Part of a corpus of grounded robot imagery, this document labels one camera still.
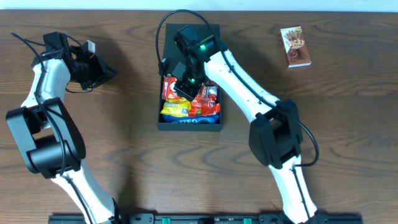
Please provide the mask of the dark green box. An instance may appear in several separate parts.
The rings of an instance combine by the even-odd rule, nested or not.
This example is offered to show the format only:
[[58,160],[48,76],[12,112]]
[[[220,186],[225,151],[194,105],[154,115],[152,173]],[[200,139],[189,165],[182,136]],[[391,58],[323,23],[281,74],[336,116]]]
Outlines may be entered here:
[[[176,59],[178,62],[185,63],[185,59],[182,53],[179,51],[177,45],[174,43],[174,36],[176,32],[185,27],[186,25],[190,25],[190,27],[194,28],[196,33],[201,37],[205,38],[211,35],[210,30],[205,24],[172,24],[167,23],[165,26],[165,45],[164,51],[162,53],[161,59],[163,58],[171,58]],[[220,25],[219,24],[211,24],[212,28],[214,29],[216,35],[220,37]],[[188,118],[189,121],[184,123],[170,123],[166,122],[164,116],[160,114],[161,109],[165,103],[165,100],[162,99],[162,91],[164,85],[164,77],[161,77],[160,80],[160,93],[159,93],[159,114],[157,118],[157,127],[160,131],[206,131],[206,132],[220,132],[223,127],[222,122],[222,104],[223,104],[223,89],[221,87],[218,88],[218,99],[217,103],[220,103],[221,110],[219,112],[218,119],[214,123],[199,123],[193,122],[194,118]]]

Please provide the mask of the red snack bag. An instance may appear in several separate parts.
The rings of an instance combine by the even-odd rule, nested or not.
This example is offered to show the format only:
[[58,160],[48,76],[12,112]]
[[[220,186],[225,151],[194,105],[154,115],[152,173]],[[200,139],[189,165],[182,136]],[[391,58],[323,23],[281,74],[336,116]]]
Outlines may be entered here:
[[218,85],[208,81],[201,86],[195,99],[191,102],[189,117],[213,116],[219,114],[221,105],[218,102]]

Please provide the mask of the red Hello Panda box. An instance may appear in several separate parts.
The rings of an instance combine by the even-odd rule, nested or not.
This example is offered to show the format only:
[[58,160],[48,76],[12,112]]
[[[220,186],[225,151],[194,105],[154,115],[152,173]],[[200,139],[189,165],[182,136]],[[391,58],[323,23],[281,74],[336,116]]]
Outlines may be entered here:
[[175,91],[175,84],[177,82],[177,78],[166,76],[164,78],[163,87],[162,87],[162,99],[163,100],[180,100],[183,97],[177,95]]

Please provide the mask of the yellow snack bag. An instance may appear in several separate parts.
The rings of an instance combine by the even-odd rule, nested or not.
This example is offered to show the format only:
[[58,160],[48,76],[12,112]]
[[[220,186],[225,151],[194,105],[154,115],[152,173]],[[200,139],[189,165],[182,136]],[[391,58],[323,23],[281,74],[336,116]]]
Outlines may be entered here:
[[166,100],[160,113],[175,117],[189,117],[191,108],[191,103],[188,100]]

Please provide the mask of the blue Oreo packet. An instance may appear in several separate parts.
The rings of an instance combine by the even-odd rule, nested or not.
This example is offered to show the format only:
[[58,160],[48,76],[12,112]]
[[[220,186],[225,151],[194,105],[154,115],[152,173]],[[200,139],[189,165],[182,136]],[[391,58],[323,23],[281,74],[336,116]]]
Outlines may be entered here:
[[215,124],[218,122],[220,116],[218,114],[212,116],[194,116],[194,117],[176,117],[163,114],[163,119],[166,123],[180,123],[180,124]]

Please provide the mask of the brown Pocky box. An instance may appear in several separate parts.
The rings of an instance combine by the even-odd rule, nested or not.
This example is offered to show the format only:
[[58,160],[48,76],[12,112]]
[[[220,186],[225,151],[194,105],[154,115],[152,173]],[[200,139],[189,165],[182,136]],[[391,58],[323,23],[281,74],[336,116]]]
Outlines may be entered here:
[[279,32],[289,68],[312,64],[301,26],[283,28]]

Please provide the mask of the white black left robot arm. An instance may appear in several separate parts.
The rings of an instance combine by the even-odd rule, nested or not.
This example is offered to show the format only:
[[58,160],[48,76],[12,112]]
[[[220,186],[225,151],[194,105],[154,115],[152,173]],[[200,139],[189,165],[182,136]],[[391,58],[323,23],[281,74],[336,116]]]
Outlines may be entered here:
[[26,167],[61,187],[83,213],[85,223],[121,223],[116,202],[97,183],[85,161],[86,147],[65,105],[69,82],[95,88],[114,75],[93,50],[49,50],[32,63],[29,95],[6,123]]

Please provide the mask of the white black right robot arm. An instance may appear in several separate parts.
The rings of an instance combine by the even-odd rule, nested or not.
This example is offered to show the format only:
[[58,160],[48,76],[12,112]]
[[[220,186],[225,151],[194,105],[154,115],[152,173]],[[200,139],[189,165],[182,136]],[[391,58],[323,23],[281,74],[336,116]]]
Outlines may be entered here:
[[312,211],[306,206],[300,168],[302,132],[295,103],[280,101],[265,91],[217,36],[201,39],[178,33],[174,42],[187,60],[172,72],[178,78],[177,95],[194,100],[206,79],[222,87],[250,123],[249,147],[256,159],[270,168],[285,215],[293,223],[309,221]]

